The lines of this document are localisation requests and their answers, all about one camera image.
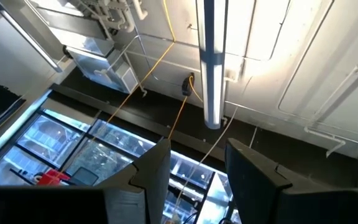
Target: window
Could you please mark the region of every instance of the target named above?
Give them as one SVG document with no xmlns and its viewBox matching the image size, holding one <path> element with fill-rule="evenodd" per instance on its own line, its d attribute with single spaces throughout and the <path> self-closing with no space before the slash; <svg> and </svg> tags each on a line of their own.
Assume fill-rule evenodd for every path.
<svg viewBox="0 0 358 224">
<path fill-rule="evenodd" d="M 154 142 L 100 120 L 95 124 L 91 134 L 136 157 L 143 155 L 155 145 Z"/>
<path fill-rule="evenodd" d="M 18 144 L 61 166 L 80 140 L 80 134 L 39 116 L 18 140 Z"/>
<path fill-rule="evenodd" d="M 24 180 L 14 175 L 12 170 L 27 171 L 34 176 L 38 172 L 47 171 L 48 167 L 19 148 L 12 147 L 0 160 L 0 185 L 27 185 Z"/>
<path fill-rule="evenodd" d="M 212 178 L 211 188 L 208 191 L 197 223 L 219 223 L 225 216 L 230 196 L 227 194 L 224 183 L 222 182 L 224 178 L 220 177 L 220 175 L 221 174 L 215 174 Z"/>
<path fill-rule="evenodd" d="M 182 177 L 183 179 L 188 179 L 193 168 L 198 165 L 198 162 L 187 158 L 177 152 L 171 153 L 171 173 Z M 204 189 L 206 189 L 208 182 L 213 174 L 213 171 L 200 164 L 194 171 L 193 175 L 190 177 L 189 182 L 196 184 Z"/>
<path fill-rule="evenodd" d="M 98 184 L 125 168 L 131 162 L 131 159 L 120 155 L 118 152 L 88 139 L 67 172 L 74 174 L 80 167 L 84 167 L 98 176 L 95 183 Z"/>
<path fill-rule="evenodd" d="M 234 224 L 241 224 L 241 219 L 239 215 L 239 211 L 237 209 L 234 209 L 233 214 L 231 215 L 231 221 Z"/>
<path fill-rule="evenodd" d="M 80 129 L 82 131 L 87 131 L 91 127 L 90 125 L 88 125 L 86 123 L 83 123 L 81 121 L 77 121 L 77 120 L 75 120 L 73 118 L 69 118 L 69 117 L 64 116 L 62 114 L 56 113 L 56 112 L 54 112 L 52 110 L 45 109 L 44 111 L 45 111 L 45 113 L 49 114 L 50 116 L 53 116 L 53 117 L 59 119 L 60 121 L 63 121 L 64 123 L 69 124 L 69 125 L 71 125 L 73 127 L 76 127 L 76 128 L 78 128 L 78 129 Z"/>
<path fill-rule="evenodd" d="M 176 201 L 177 198 L 171 192 L 168 192 L 167 197 L 165 199 L 164 210 L 162 212 L 163 214 L 162 223 L 165 223 L 167 220 L 172 218 Z M 177 215 L 179 216 L 182 222 L 184 222 L 191 214 L 195 212 L 196 210 L 193 208 L 193 206 L 190 203 L 182 199 L 180 200 L 179 206 L 177 208 Z"/>
<path fill-rule="evenodd" d="M 94 122 L 88 116 L 73 119 L 57 111 L 39 109 L 17 133 L 15 141 L 2 149 L 0 185 L 33 184 L 35 174 L 49 169 L 62 171 L 63 167 L 68 168 L 65 174 L 73 180 L 82 177 L 77 179 L 82 184 L 96 185 L 155 145 L 105 121 Z M 198 165 L 198 161 L 175 151 L 171 153 L 170 172 L 172 178 L 163 209 L 163 223 L 171 219 L 177 200 L 175 194 L 187 180 L 189 184 L 183 189 L 177 208 L 182 223 L 196 212 L 199 213 L 197 223 L 218 223 L 225 216 L 232 198 L 225 174 L 204 164 Z M 203 208 L 197 211 L 195 202 L 203 201 Z M 235 222 L 239 220 L 236 217 L 238 212 L 235 211 L 232 214 Z"/>
</svg>

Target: white pipe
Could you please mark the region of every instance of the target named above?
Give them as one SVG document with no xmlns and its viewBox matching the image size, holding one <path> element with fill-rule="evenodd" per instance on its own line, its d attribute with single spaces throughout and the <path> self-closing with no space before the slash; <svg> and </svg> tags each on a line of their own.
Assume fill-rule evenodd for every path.
<svg viewBox="0 0 358 224">
<path fill-rule="evenodd" d="M 100 9 L 100 6 L 95 6 L 94 8 L 99 15 L 102 14 L 102 10 Z"/>
<path fill-rule="evenodd" d="M 358 74 L 358 64 L 352 69 L 352 71 L 350 72 L 350 74 L 348 74 L 348 76 L 341 82 L 341 84 L 339 84 L 339 86 L 333 91 L 333 93 L 327 98 L 327 100 L 320 106 L 320 108 L 314 113 L 314 115 L 310 118 L 308 124 L 305 126 L 305 131 L 307 133 L 311 133 L 311 134 L 315 134 L 317 136 L 320 136 L 322 138 L 326 138 L 326 139 L 330 139 L 333 141 L 338 142 L 338 145 L 333 147 L 331 150 L 327 151 L 327 157 L 333 153 L 334 151 L 338 150 L 340 147 L 344 146 L 346 144 L 345 141 L 343 140 L 338 140 L 333 136 L 328 136 L 325 134 L 321 134 L 321 133 L 317 133 L 315 131 L 311 131 L 309 130 L 309 127 L 314 124 L 317 120 L 320 119 L 321 117 L 321 112 L 322 110 L 325 108 L 325 106 L 331 101 L 331 99 L 335 96 L 335 94 L 344 86 L 345 83 L 347 83 L 347 81 L 353 77 L 354 75 Z"/>
<path fill-rule="evenodd" d="M 127 3 L 126 0 L 118 0 L 118 2 Z M 122 11 L 122 13 L 124 14 L 125 19 L 128 23 L 128 26 L 126 27 L 125 31 L 132 32 L 135 29 L 135 21 L 134 18 L 132 17 L 131 10 L 127 9 L 125 11 Z"/>
<path fill-rule="evenodd" d="M 315 121 L 317 121 L 321 117 L 321 111 L 324 109 L 324 107 L 331 101 L 332 97 L 342 88 L 342 86 L 354 75 L 358 74 L 358 64 L 352 69 L 350 74 L 339 84 L 339 86 L 333 91 L 333 93 L 327 98 L 327 100 L 321 105 L 319 110 L 317 110 L 314 115 L 310 119 L 310 124 L 313 124 Z"/>
<path fill-rule="evenodd" d="M 96 12 L 94 12 L 90 7 L 88 7 L 85 3 L 83 3 L 81 0 L 77 0 L 77 1 L 79 4 L 83 5 L 87 10 L 89 10 L 89 12 L 91 12 L 94 16 L 96 16 L 98 18 L 100 24 L 102 25 L 102 27 L 104 29 L 104 33 L 106 34 L 107 39 L 112 40 L 109 30 L 107 29 L 106 25 L 104 24 L 102 18 Z"/>
<path fill-rule="evenodd" d="M 146 10 L 142 10 L 139 0 L 133 0 L 132 2 L 134 3 L 137 16 L 140 20 L 144 20 L 149 13 Z"/>
<path fill-rule="evenodd" d="M 329 140 L 332 140 L 334 142 L 338 142 L 338 145 L 336 145 L 335 147 L 333 147 L 332 149 L 327 151 L 326 157 L 328 157 L 329 155 L 331 155 L 331 153 L 333 153 L 334 151 L 338 150 L 340 147 L 342 147 L 342 146 L 344 146 L 346 144 L 345 140 L 336 139 L 334 136 L 328 136 L 326 134 L 321 134 L 321 133 L 318 133 L 316 131 L 312 131 L 307 126 L 304 128 L 304 130 L 305 130 L 306 133 L 314 134 L 316 136 L 319 136 L 319 137 L 322 137 L 322 138 L 325 138 L 325 139 L 329 139 Z"/>
</svg>

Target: yellow cable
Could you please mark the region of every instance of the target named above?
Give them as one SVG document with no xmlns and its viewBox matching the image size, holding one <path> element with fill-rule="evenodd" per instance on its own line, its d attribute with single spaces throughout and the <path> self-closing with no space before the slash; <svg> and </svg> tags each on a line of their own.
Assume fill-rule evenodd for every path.
<svg viewBox="0 0 358 224">
<path fill-rule="evenodd" d="M 189 78 L 189 80 L 190 80 L 190 87 L 191 87 L 191 89 L 193 90 L 194 94 L 197 96 L 197 98 L 202 102 L 203 100 L 202 100 L 201 97 L 197 94 L 196 90 L 195 90 L 194 87 L 193 87 L 193 84 L 191 83 L 192 79 L 193 79 L 193 76 L 190 76 L 190 78 Z"/>
<path fill-rule="evenodd" d="M 175 120 L 175 122 L 174 122 L 174 124 L 172 126 L 172 129 L 171 129 L 171 132 L 169 133 L 168 139 L 171 139 L 173 130 L 175 129 L 175 126 L 177 125 L 177 122 L 179 120 L 181 111 L 183 110 L 183 107 L 185 107 L 186 100 L 187 100 L 187 96 L 185 97 L 185 99 L 183 100 L 183 103 L 181 104 L 180 110 L 179 110 L 178 115 L 177 115 L 177 119 Z"/>
<path fill-rule="evenodd" d="M 112 118 L 118 113 L 118 111 L 122 108 L 122 106 L 124 106 L 124 104 L 126 103 L 126 101 L 129 99 L 129 97 L 132 96 L 133 92 L 135 92 L 138 87 L 146 80 L 147 77 L 149 77 L 149 75 L 154 71 L 154 69 L 156 68 L 156 66 L 161 62 L 161 60 L 164 58 L 164 56 L 169 52 L 169 50 L 172 48 L 172 46 L 175 44 L 176 42 L 176 37 L 175 34 L 173 33 L 173 29 L 172 29 L 172 24 L 171 24 L 171 20 L 169 18 L 169 12 L 168 12 L 168 8 L 167 8 L 167 3 L 165 2 L 166 0 L 163 0 L 164 3 L 164 8 L 165 8 L 165 15 L 167 17 L 168 20 L 168 25 L 169 25 L 169 29 L 171 31 L 171 35 L 172 35 L 172 39 L 173 42 L 171 43 L 171 45 L 166 49 L 166 51 L 164 52 L 164 54 L 161 55 L 161 57 L 157 60 L 157 62 L 155 63 L 155 65 L 152 67 L 152 69 L 150 69 L 150 71 L 146 74 L 146 76 L 142 79 L 142 81 L 140 81 L 140 83 L 135 87 L 135 89 L 132 91 L 132 93 L 130 93 L 127 98 L 125 98 L 125 100 L 121 103 L 121 105 L 119 105 L 119 107 L 117 108 L 117 110 L 110 116 L 110 118 L 107 120 L 107 122 L 105 122 L 105 124 L 100 127 L 96 134 L 93 136 L 92 141 L 94 141 L 96 139 L 96 137 L 100 134 L 100 130 L 102 130 L 103 128 L 105 128 L 105 126 L 112 120 Z M 80 154 L 81 150 L 79 150 L 77 152 L 77 154 L 74 156 L 74 159 L 76 158 L 76 156 L 78 156 Z M 60 174 L 62 174 L 63 172 L 65 172 L 67 170 L 67 168 L 69 168 L 69 166 L 71 165 L 72 162 L 74 162 L 74 159 L 71 160 L 70 163 L 68 163 L 66 165 L 66 168 L 62 167 L 62 171 L 60 172 Z"/>
<path fill-rule="evenodd" d="M 175 37 L 175 34 L 173 33 L 171 19 L 169 18 L 169 12 L 168 12 L 168 8 L 167 8 L 166 0 L 163 0 L 163 3 L 164 3 L 164 8 L 165 8 L 165 16 L 167 17 L 169 29 L 171 30 L 172 39 L 173 39 L 173 42 L 175 43 L 177 41 L 177 38 Z"/>
</svg>

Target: glass pane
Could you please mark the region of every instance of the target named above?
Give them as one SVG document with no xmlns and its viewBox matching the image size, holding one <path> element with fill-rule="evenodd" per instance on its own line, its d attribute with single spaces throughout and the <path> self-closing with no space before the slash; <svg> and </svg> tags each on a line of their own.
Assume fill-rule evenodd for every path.
<svg viewBox="0 0 358 224">
<path fill-rule="evenodd" d="M 38 172 L 45 172 L 48 166 L 28 155 L 17 147 L 13 147 L 0 160 L 0 185 L 24 185 L 27 183 L 13 174 L 9 169 L 27 171 L 33 177 Z"/>
<path fill-rule="evenodd" d="M 177 198 L 171 192 L 168 192 L 167 198 L 165 199 L 164 210 L 162 212 L 163 216 L 162 216 L 161 223 L 165 223 L 167 220 L 170 220 L 172 218 L 176 201 L 177 201 Z M 177 208 L 177 214 L 178 214 L 182 223 L 191 214 L 193 214 L 195 212 L 197 212 L 197 211 L 193 208 L 193 206 L 190 203 L 188 203 L 182 199 L 180 200 L 179 206 Z"/>
<path fill-rule="evenodd" d="M 60 167 L 80 138 L 80 134 L 70 128 L 39 116 L 18 143 Z"/>
<path fill-rule="evenodd" d="M 194 166 L 197 166 L 198 162 L 193 159 L 187 158 L 177 152 L 171 151 L 171 173 L 187 179 Z M 208 182 L 213 174 L 213 171 L 203 164 L 200 164 L 194 171 L 189 182 L 196 184 L 204 189 L 207 188 Z"/>
<path fill-rule="evenodd" d="M 201 209 L 197 223 L 215 224 L 219 223 L 226 214 L 230 196 L 226 193 L 224 183 L 219 178 L 220 174 L 215 174 L 212 179 L 211 188 L 208 191 L 204 206 Z"/>
<path fill-rule="evenodd" d="M 69 118 L 69 117 L 64 116 L 60 113 L 56 113 L 56 112 L 48 110 L 48 109 L 44 109 L 44 112 L 49 114 L 50 116 L 53 116 L 53 117 L 59 119 L 60 121 L 63 121 L 66 124 L 69 124 L 73 127 L 78 128 L 82 131 L 87 131 L 91 127 L 89 124 L 83 123 L 81 121 L 77 121 L 73 118 Z"/>
<path fill-rule="evenodd" d="M 233 224 L 241 224 L 239 211 L 237 209 L 234 209 L 233 214 L 231 215 L 231 221 Z"/>
<path fill-rule="evenodd" d="M 105 124 L 106 122 L 99 120 L 91 134 L 136 157 L 143 155 L 155 145 L 154 142 L 136 136 L 112 124 Z"/>
<path fill-rule="evenodd" d="M 114 175 L 132 162 L 132 160 L 114 152 L 103 144 L 91 140 L 87 140 L 79 153 L 67 172 L 72 175 L 80 167 L 84 167 L 98 176 L 95 184 Z"/>
<path fill-rule="evenodd" d="M 229 200 L 232 199 L 233 192 L 231 191 L 230 185 L 229 185 L 229 179 L 226 174 L 220 174 L 216 173 L 216 177 L 219 178 L 220 183 L 222 183 L 222 186 L 224 188 L 224 191 L 229 198 Z"/>
<path fill-rule="evenodd" d="M 175 187 L 179 190 L 181 190 L 183 188 L 183 185 L 177 181 L 174 181 L 172 179 L 169 179 L 169 185 L 171 185 L 172 187 Z M 199 193 L 198 191 L 190 188 L 190 187 L 185 187 L 185 189 L 183 189 L 183 195 L 188 196 L 189 198 L 191 198 L 192 200 L 197 200 L 199 202 L 201 202 L 203 200 L 204 195 L 202 193 Z"/>
</svg>

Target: white wall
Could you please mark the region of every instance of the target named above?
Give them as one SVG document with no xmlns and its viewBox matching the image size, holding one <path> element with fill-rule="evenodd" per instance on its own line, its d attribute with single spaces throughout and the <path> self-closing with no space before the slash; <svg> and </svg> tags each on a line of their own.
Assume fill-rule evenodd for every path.
<svg viewBox="0 0 358 224">
<path fill-rule="evenodd" d="M 4 18 L 0 18 L 0 84 L 24 95 L 34 84 L 45 83 L 51 74 L 51 66 Z"/>
<path fill-rule="evenodd" d="M 0 84 L 24 95 L 23 106 L 0 126 L 0 147 L 21 127 L 49 86 L 60 83 L 75 68 L 72 60 L 59 63 L 62 73 L 52 67 L 4 19 L 0 18 Z"/>
</svg>

